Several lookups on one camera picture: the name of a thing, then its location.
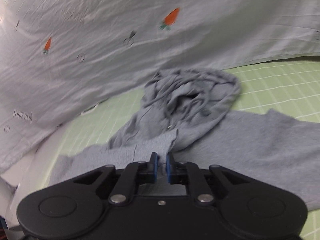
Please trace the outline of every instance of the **carrot print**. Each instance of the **carrot print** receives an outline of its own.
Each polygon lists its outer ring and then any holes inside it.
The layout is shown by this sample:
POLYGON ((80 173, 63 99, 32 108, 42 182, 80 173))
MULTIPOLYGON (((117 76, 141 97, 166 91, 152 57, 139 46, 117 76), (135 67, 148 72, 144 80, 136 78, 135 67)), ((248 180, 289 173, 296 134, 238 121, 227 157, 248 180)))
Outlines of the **carrot print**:
POLYGON ((166 28, 167 30, 170 30, 170 25, 174 24, 177 20, 178 14, 179 14, 180 8, 174 9, 171 13, 167 15, 166 18, 164 18, 163 22, 161 23, 160 29, 166 28))
POLYGON ((50 37, 47 41, 47 43, 45 44, 44 46, 44 50, 43 50, 43 54, 48 54, 48 50, 50 49, 51 47, 51 40, 52 38, 50 37))

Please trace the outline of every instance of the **white sheet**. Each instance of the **white sheet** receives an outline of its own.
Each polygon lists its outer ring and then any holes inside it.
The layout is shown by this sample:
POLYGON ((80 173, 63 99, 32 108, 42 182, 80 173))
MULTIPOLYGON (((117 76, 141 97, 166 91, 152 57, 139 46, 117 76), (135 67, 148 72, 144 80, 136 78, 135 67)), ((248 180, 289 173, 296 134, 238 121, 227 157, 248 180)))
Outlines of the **white sheet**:
POLYGON ((57 125, 145 82, 159 67, 224 69, 320 55, 319 4, 1 0, 0 173, 57 125), (176 8, 180 12, 171 29, 160 29, 176 8), (132 31, 136 34, 129 40, 132 31), (50 37, 51 47, 43 54, 50 37))

